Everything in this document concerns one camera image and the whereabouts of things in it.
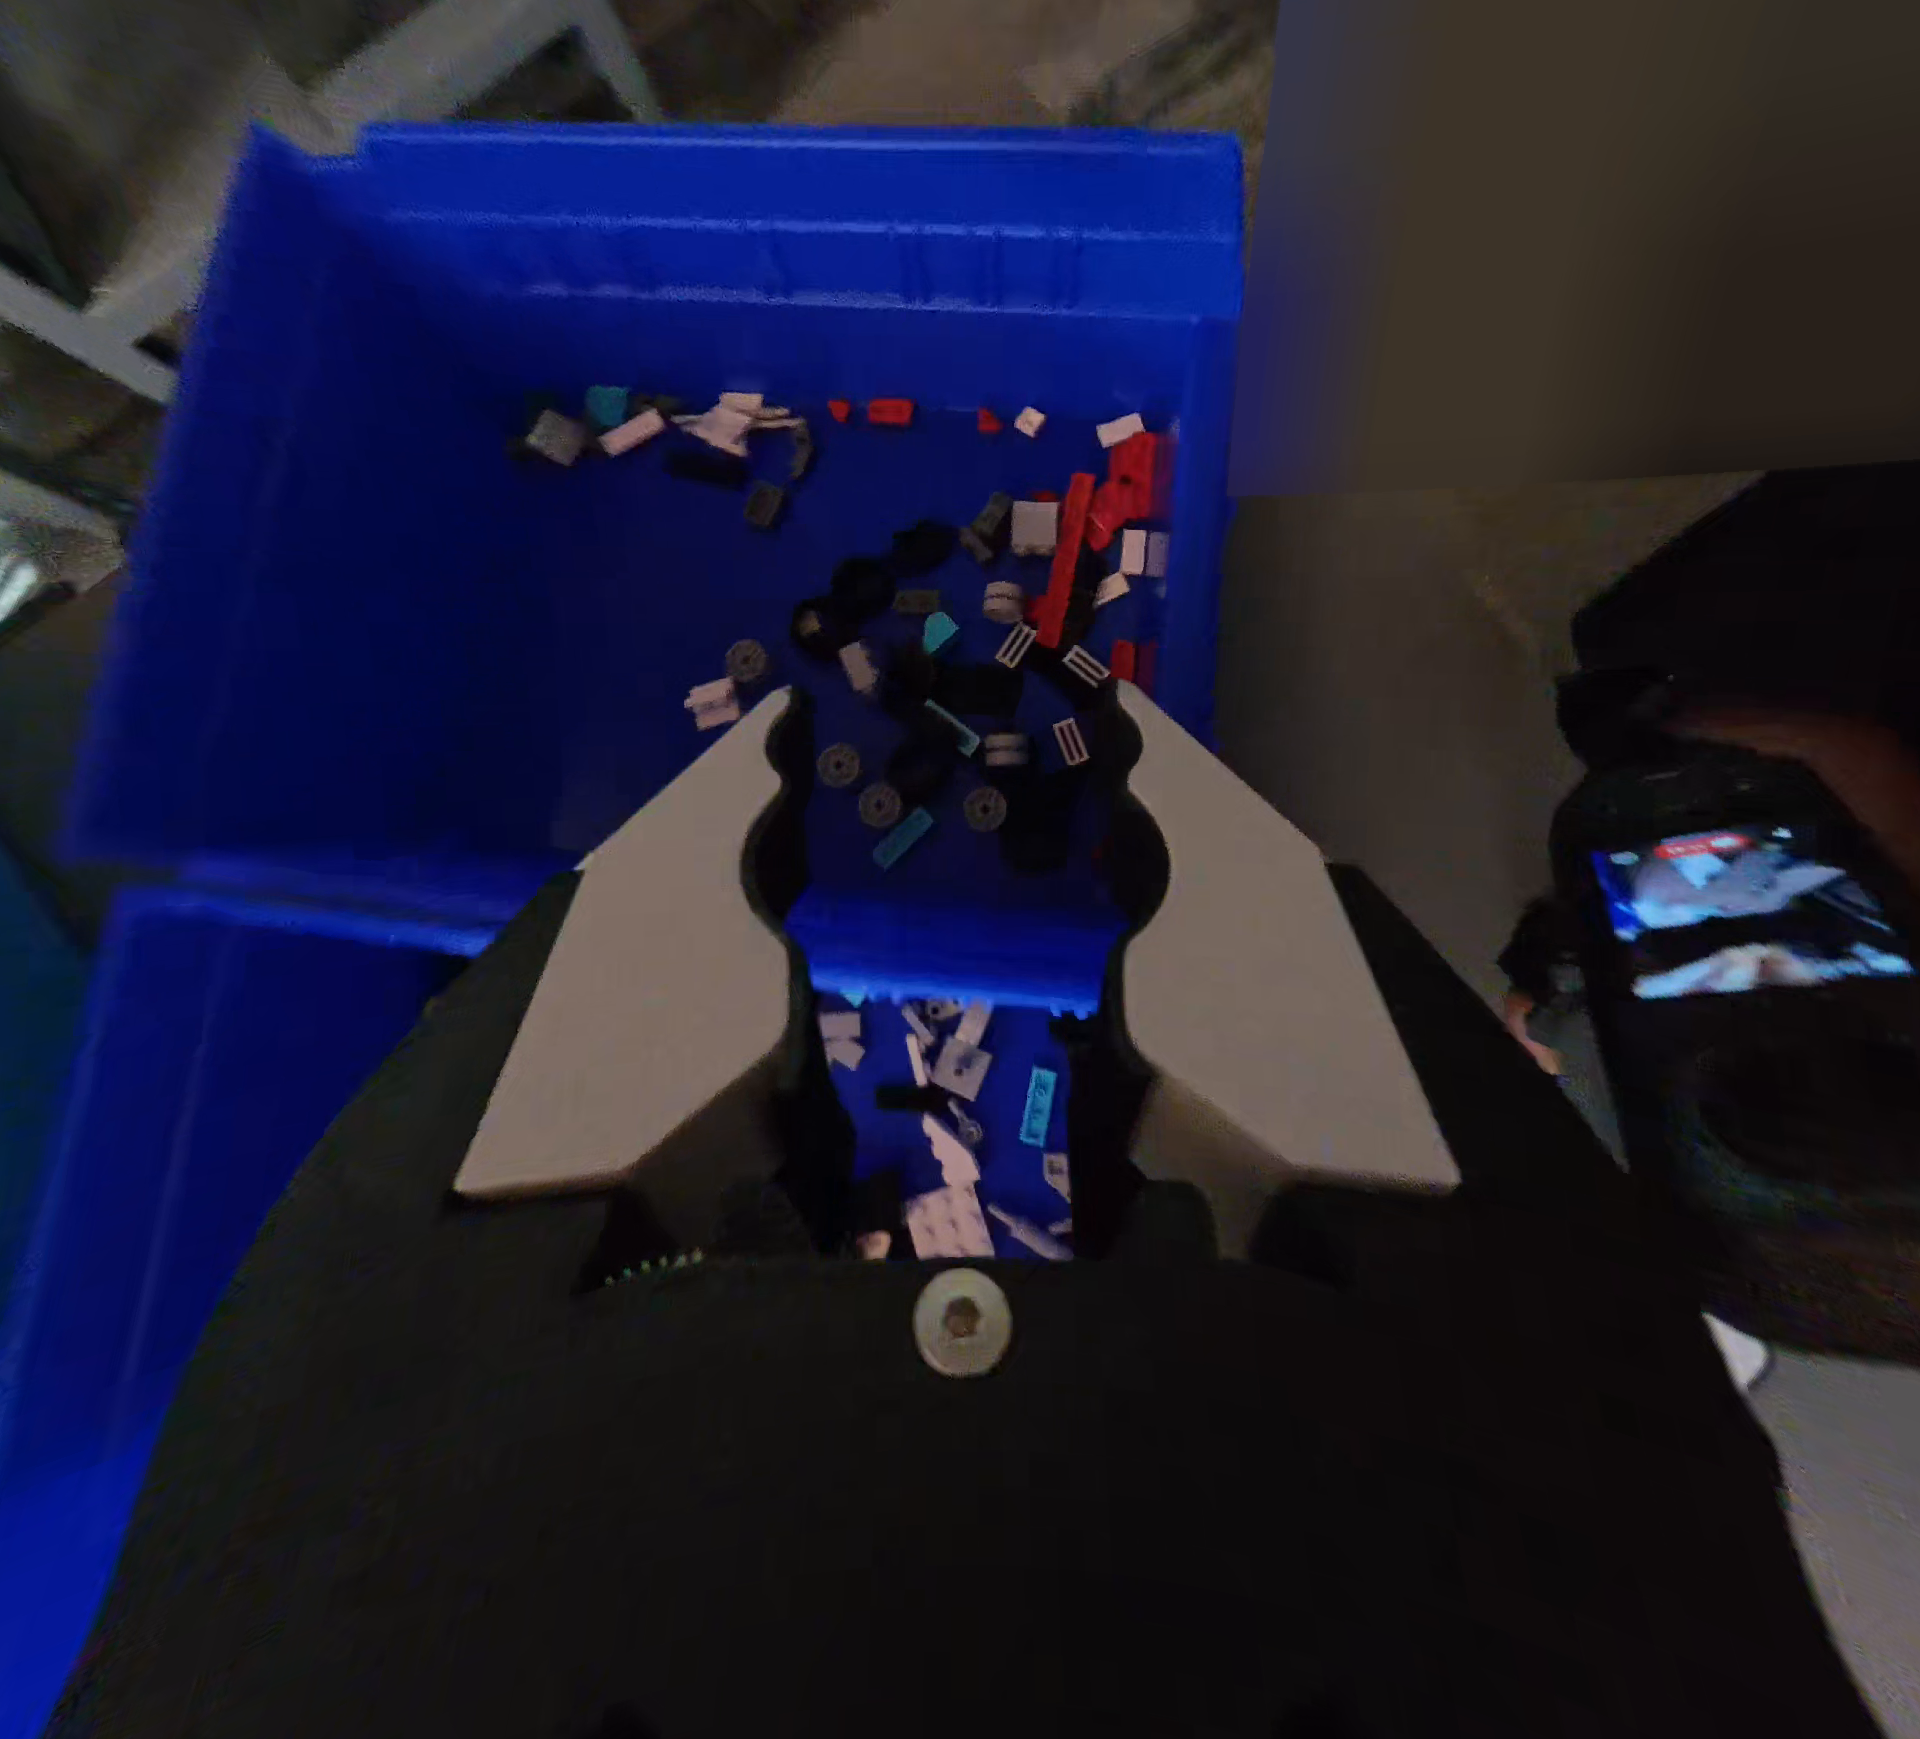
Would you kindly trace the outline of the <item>pile of mixed toy bricks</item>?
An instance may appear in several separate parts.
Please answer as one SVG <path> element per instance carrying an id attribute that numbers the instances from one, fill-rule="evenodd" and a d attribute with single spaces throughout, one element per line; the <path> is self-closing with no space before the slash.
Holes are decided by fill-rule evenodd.
<path id="1" fill-rule="evenodd" d="M 1140 647 L 1099 622 L 1166 570 L 1164 437 L 911 396 L 699 407 L 592 387 L 523 451 L 556 489 L 549 666 L 556 839 L 587 848 L 776 688 L 810 702 L 815 787 L 897 851 L 1000 837 Z"/>
<path id="2" fill-rule="evenodd" d="M 862 1253 L 1071 1253 L 1067 1055 L 1043 1010 L 827 991 L 818 1031 L 851 1117 Z"/>

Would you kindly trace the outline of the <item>blue plastic bin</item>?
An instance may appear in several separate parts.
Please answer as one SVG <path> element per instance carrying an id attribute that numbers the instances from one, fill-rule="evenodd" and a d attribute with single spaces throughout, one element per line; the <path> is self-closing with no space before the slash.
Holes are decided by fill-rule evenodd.
<path id="1" fill-rule="evenodd" d="M 844 558 L 1164 437 L 1101 614 L 1213 735 L 1245 168 L 1114 128 L 263 128 L 69 804 L 77 855 L 510 916 Z"/>
<path id="2" fill-rule="evenodd" d="M 137 901 L 20 1328 L 3 1735 L 1117 1735 L 1149 1417 L 1114 1251 L 708 1251 L 590 1293 L 616 1191 L 454 1178 L 587 875 L 339 935 Z"/>

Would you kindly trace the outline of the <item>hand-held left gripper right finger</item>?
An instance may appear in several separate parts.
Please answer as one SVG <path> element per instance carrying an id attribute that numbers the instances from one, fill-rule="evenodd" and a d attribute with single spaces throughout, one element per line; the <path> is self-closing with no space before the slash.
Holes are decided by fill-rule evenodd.
<path id="1" fill-rule="evenodd" d="M 1125 795 L 1164 890 L 1117 950 L 1117 1014 L 1153 1075 L 1138 1148 L 1228 1188 L 1450 1191 L 1458 1168 L 1320 848 L 1138 686 Z"/>

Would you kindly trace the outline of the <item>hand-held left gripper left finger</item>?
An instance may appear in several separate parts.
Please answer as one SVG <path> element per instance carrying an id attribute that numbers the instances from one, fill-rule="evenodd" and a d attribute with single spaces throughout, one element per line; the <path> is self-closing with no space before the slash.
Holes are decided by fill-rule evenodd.
<path id="1" fill-rule="evenodd" d="M 776 688 L 574 870 L 558 934 L 452 1178 L 457 1197 L 719 1197 L 779 1159 L 797 954 L 752 873 L 793 800 Z"/>

